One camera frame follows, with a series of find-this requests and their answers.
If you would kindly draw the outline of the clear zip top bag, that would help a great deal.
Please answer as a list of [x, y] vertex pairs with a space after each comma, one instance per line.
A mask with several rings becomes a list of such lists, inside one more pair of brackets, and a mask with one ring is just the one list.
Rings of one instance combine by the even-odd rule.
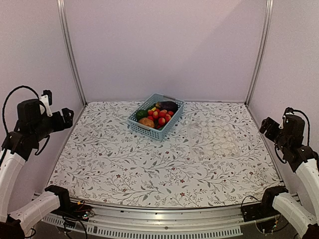
[[232, 126], [225, 121], [196, 120], [187, 125], [190, 154], [202, 161], [240, 155]]

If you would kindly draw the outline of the light blue plastic basket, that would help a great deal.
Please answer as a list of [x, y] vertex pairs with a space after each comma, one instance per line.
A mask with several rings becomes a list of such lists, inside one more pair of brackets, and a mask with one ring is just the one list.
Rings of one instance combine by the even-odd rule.
[[[136, 114], [140, 110], [148, 110], [151, 107], [154, 107], [157, 102], [162, 101], [173, 101], [178, 105], [177, 112], [174, 113], [172, 119], [165, 125], [161, 130], [156, 128], [151, 128], [149, 126], [143, 125], [138, 122]], [[149, 136], [152, 139], [162, 141], [166, 134], [172, 129], [172, 127], [177, 123], [179, 118], [182, 115], [185, 101], [172, 98], [163, 94], [154, 93], [148, 97], [128, 118], [130, 127], [132, 130], [139, 132], [145, 136]]]

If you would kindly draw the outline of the green bell pepper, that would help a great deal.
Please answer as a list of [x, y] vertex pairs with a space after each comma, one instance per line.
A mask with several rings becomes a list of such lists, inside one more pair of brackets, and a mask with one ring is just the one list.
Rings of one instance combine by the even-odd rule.
[[148, 111], [147, 110], [139, 110], [136, 112], [136, 119], [137, 121], [143, 119], [143, 118], [147, 118], [148, 115]]

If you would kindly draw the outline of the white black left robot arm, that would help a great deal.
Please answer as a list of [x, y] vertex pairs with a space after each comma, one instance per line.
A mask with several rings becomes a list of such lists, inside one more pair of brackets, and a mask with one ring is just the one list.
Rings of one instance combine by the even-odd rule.
[[52, 112], [47, 95], [26, 100], [17, 105], [18, 120], [2, 146], [0, 153], [0, 237], [24, 239], [31, 228], [47, 214], [57, 210], [63, 216], [74, 212], [67, 189], [49, 186], [35, 200], [9, 213], [8, 204], [13, 186], [31, 153], [39, 155], [43, 150], [40, 141], [49, 140], [53, 132], [69, 129], [73, 125], [74, 112], [63, 108]]

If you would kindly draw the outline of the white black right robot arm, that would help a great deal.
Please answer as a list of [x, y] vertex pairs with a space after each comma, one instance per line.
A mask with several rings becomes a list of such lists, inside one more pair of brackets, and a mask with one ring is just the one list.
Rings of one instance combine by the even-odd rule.
[[281, 162], [289, 165], [291, 171], [302, 183], [308, 194], [314, 212], [309, 212], [298, 203], [284, 186], [268, 188], [258, 205], [258, 213], [268, 217], [278, 211], [295, 229], [302, 239], [319, 237], [319, 155], [304, 136], [310, 132], [308, 119], [293, 113], [285, 113], [282, 122], [266, 118], [260, 126], [260, 133], [274, 143], [276, 152], [282, 153]]

